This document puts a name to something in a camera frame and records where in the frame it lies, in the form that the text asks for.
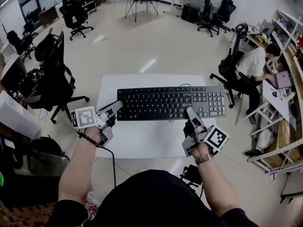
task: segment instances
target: man in white shirt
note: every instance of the man in white shirt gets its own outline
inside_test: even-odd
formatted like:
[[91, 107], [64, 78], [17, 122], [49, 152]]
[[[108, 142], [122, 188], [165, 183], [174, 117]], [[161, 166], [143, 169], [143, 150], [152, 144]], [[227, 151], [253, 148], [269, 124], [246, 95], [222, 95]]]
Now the man in white shirt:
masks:
[[[236, 65], [236, 75], [238, 81], [236, 87], [241, 88], [241, 92], [250, 96], [250, 107], [246, 114], [255, 111], [260, 104], [260, 93], [256, 86], [260, 85], [263, 80], [270, 80], [273, 82], [273, 77], [270, 74], [263, 75], [263, 68], [266, 66], [268, 71], [271, 68], [266, 64], [266, 59], [273, 60], [275, 57], [280, 56], [281, 50], [276, 44], [270, 44], [266, 49], [257, 48], [253, 51], [246, 53]], [[247, 76], [254, 86], [248, 84], [244, 79], [239, 76], [242, 72]], [[255, 115], [249, 117], [252, 124], [256, 124]]]

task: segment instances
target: metal rack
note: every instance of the metal rack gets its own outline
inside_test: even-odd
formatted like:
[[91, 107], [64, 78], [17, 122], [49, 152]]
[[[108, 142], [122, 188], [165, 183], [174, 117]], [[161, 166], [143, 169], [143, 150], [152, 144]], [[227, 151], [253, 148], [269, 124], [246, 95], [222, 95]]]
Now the metal rack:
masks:
[[[283, 23], [278, 21], [279, 18], [284, 18], [287, 21], [289, 21], [290, 23], [292, 23], [293, 30], [289, 31]], [[277, 26], [280, 27], [284, 31], [284, 33], [285, 33], [284, 35], [287, 35], [286, 38], [288, 38], [287, 41], [285, 42], [285, 44], [283, 44], [280, 41], [278, 34], [276, 34], [275, 32], [272, 33], [272, 37], [275, 39], [277, 45], [281, 49], [281, 56], [284, 56], [285, 61], [288, 65], [289, 70], [294, 79], [294, 85], [295, 85], [297, 96], [298, 96], [297, 97], [298, 105], [300, 108], [299, 115], [301, 116], [301, 119], [303, 119], [303, 72], [301, 70], [297, 57], [291, 56], [287, 51], [287, 48], [290, 45], [290, 43], [294, 43], [294, 46], [297, 45], [297, 39], [295, 36], [296, 33], [300, 32], [303, 35], [303, 23], [301, 22], [301, 17], [296, 19], [293, 16], [291, 16], [283, 11], [280, 11], [280, 10], [277, 10], [275, 18], [273, 18], [273, 23], [275, 25], [277, 24]], [[269, 174], [269, 175], [275, 175], [278, 173], [286, 173], [286, 172], [300, 170], [300, 169], [303, 169], [303, 158], [300, 162], [294, 162], [290, 159], [289, 155], [293, 149], [298, 148], [302, 144], [303, 144], [302, 137], [300, 139], [298, 139], [297, 141], [295, 141], [287, 146], [284, 146], [282, 148], [279, 148], [279, 145], [277, 142], [276, 150], [268, 152], [268, 153], [264, 153], [260, 156], [249, 157], [248, 162], [254, 162], [258, 166], [263, 168], [266, 171], [266, 174]], [[267, 163], [265, 161], [266, 158], [273, 157], [273, 156], [276, 156], [279, 154], [283, 154], [285, 157], [282, 166], [272, 167], [269, 163]]]

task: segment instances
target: green object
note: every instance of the green object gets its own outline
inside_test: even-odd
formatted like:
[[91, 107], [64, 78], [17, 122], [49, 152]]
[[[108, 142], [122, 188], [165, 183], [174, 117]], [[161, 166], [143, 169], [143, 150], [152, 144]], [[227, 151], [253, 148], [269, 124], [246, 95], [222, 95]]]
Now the green object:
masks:
[[0, 187], [3, 187], [4, 185], [4, 177], [2, 175], [2, 173], [0, 172]]

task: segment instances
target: wristwatch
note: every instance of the wristwatch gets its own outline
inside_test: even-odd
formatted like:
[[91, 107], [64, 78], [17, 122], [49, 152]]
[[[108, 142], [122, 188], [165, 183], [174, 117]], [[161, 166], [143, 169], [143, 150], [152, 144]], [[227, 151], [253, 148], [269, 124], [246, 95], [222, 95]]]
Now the wristwatch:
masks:
[[195, 160], [195, 162], [197, 165], [199, 165], [199, 164], [204, 163], [205, 161], [209, 161], [211, 159], [213, 159], [213, 156], [211, 154], [208, 154], [208, 155], [197, 158]]

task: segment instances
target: white shirt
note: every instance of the white shirt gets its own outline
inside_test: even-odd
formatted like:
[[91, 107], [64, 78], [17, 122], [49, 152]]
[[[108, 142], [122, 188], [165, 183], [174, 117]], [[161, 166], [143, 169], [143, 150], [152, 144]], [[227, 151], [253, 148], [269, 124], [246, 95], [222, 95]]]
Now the white shirt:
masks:
[[246, 53], [236, 65], [236, 75], [241, 79], [239, 72], [250, 78], [263, 76], [263, 68], [266, 64], [266, 52], [264, 48], [257, 48]]

